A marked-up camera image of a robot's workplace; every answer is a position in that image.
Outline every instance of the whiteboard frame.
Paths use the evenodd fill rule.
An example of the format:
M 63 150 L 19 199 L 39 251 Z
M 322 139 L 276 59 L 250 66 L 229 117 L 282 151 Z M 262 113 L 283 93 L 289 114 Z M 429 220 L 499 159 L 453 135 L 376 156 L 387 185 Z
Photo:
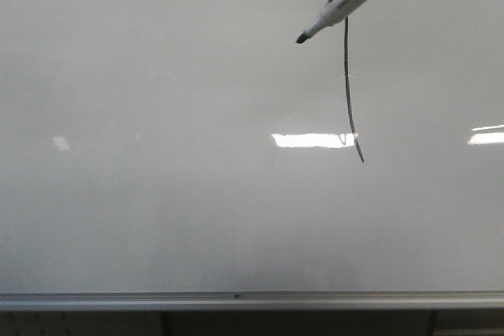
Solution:
M 433 310 L 504 308 L 504 291 L 0 294 L 0 311 Z

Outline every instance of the metal ledge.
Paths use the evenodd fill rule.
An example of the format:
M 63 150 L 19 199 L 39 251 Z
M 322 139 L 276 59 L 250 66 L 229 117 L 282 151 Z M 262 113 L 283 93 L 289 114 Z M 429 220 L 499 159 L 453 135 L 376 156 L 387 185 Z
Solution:
M 504 292 L 0 294 L 0 311 L 259 311 L 504 308 Z

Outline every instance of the black marker tip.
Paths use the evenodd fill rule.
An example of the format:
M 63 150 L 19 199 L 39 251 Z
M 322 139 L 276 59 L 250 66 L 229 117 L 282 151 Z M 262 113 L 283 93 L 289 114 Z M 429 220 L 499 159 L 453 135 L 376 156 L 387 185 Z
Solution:
M 311 39 L 311 37 L 309 35 L 307 35 L 306 33 L 302 33 L 298 39 L 296 39 L 296 43 L 303 43 L 305 42 L 307 39 Z

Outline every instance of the black line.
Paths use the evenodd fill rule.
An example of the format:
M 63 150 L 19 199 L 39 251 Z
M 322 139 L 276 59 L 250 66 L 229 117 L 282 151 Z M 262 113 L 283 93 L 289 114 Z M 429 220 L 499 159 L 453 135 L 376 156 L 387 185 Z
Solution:
M 354 115 L 352 113 L 352 101 L 350 100 L 350 78 L 348 75 L 348 17 L 345 19 L 345 90 L 346 106 L 348 107 L 348 119 L 350 121 L 352 134 L 354 135 L 355 148 L 357 149 L 357 153 L 361 158 L 361 162 L 364 163 L 364 157 L 362 156 L 361 147 L 359 146 L 359 141 L 357 140 L 357 133 L 355 132 Z

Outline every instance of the whiteboard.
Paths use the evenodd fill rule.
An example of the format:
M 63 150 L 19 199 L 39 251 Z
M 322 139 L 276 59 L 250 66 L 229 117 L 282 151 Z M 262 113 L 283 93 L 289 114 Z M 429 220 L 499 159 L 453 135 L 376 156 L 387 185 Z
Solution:
M 0 0 L 0 292 L 504 290 L 504 2 L 352 14 L 362 164 L 325 1 Z

